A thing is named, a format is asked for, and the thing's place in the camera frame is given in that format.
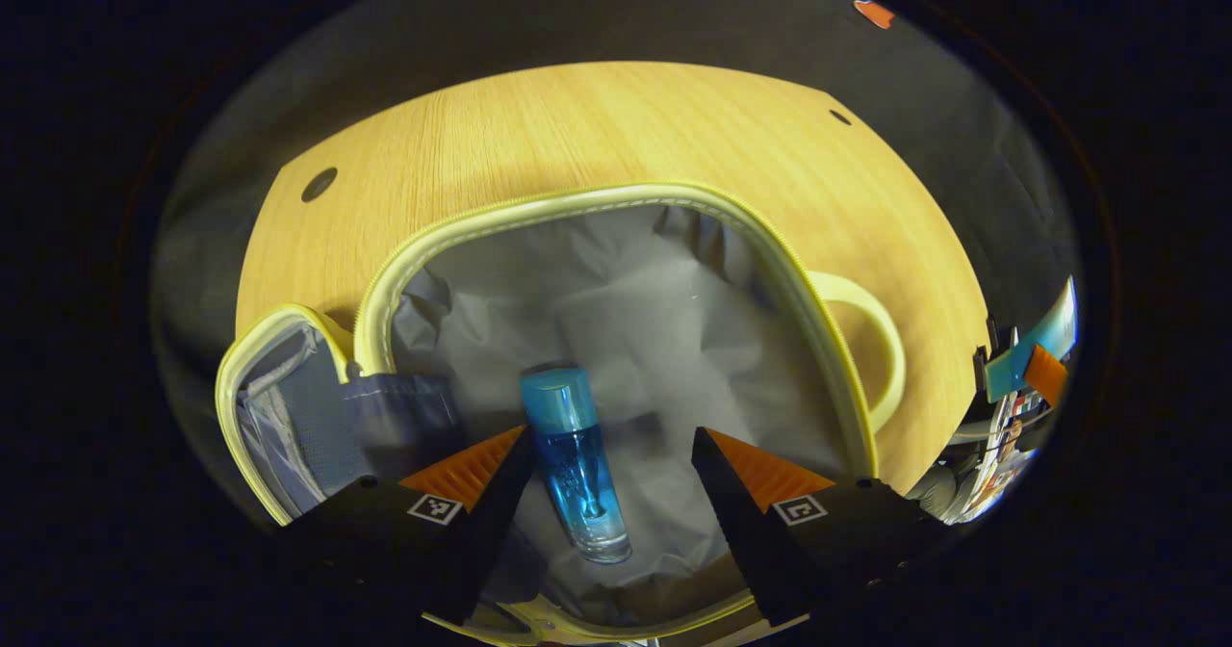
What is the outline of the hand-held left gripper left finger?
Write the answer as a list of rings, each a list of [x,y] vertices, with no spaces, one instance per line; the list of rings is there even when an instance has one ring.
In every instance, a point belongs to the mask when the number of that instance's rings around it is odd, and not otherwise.
[[[460,626],[496,568],[535,461],[533,433],[514,426],[403,479],[354,479],[276,541],[366,601]]]

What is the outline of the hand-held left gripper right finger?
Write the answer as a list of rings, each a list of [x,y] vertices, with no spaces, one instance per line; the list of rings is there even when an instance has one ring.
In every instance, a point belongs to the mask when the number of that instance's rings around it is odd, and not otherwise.
[[[772,626],[848,608],[952,539],[951,526],[877,478],[829,479],[711,426],[696,428],[691,462]]]

